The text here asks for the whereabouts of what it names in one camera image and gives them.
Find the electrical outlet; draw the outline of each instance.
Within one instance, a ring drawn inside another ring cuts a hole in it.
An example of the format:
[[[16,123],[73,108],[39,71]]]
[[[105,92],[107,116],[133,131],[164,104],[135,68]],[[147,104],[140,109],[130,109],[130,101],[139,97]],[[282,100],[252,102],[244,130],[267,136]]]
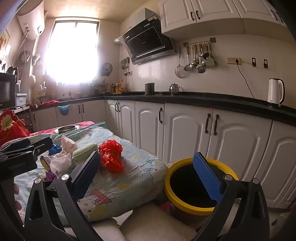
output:
[[[241,59],[236,57],[227,57],[227,64],[237,64],[236,59],[239,61],[238,64],[241,64]]]

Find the pink blanket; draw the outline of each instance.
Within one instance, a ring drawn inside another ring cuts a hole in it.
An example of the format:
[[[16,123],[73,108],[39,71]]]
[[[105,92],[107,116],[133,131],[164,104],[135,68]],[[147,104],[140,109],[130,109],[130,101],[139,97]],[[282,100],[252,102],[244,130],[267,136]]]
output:
[[[84,127],[90,126],[92,124],[94,124],[92,121],[85,121],[85,122],[80,122],[80,123],[77,123],[77,124],[74,124],[74,125],[80,125],[81,128],[84,128]],[[38,135],[38,134],[53,134],[55,129],[56,128],[45,130],[45,131],[35,132],[35,133],[32,133],[30,136],[35,136],[35,135]]]

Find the yellow bucket rim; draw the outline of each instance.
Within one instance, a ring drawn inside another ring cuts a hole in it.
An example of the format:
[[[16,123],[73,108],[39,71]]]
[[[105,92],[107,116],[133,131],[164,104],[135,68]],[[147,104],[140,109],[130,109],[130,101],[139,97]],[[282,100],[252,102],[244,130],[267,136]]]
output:
[[[172,164],[166,175],[165,175],[165,193],[168,197],[168,199],[172,202],[172,204],[174,204],[177,208],[181,209],[184,212],[190,213],[190,214],[194,214],[194,215],[200,215],[200,216],[209,216],[211,215],[211,213],[214,210],[214,207],[208,207],[208,208],[203,208],[203,207],[195,207],[192,205],[189,205],[185,202],[183,202],[181,199],[179,199],[173,192],[171,186],[170,186],[170,178],[172,176],[172,174],[180,167],[191,164],[192,163],[193,158],[185,158],[182,160],[179,160],[177,162],[175,162],[174,164]],[[233,178],[235,180],[238,180],[237,175],[235,174],[235,172],[227,165],[225,165],[224,163],[221,163],[219,161],[210,159],[210,158],[206,158],[206,160],[211,163],[212,165],[217,166],[220,170],[222,170],[225,174],[229,174],[231,176],[233,176]]]

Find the metal bowl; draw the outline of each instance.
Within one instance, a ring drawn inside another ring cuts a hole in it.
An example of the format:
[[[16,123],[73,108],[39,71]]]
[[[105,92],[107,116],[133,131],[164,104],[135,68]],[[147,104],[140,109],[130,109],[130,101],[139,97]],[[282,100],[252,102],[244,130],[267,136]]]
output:
[[[54,132],[56,134],[63,134],[67,131],[74,131],[74,130],[78,130],[78,129],[80,129],[79,125],[69,125],[69,126],[59,127],[57,129],[55,129]]]

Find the bright sunlight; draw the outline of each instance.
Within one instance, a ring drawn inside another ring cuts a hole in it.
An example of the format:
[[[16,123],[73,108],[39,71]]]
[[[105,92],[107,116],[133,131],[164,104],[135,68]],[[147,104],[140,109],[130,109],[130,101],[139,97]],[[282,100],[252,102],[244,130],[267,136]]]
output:
[[[98,72],[97,24],[57,22],[47,52],[47,74],[57,83],[93,80]]]

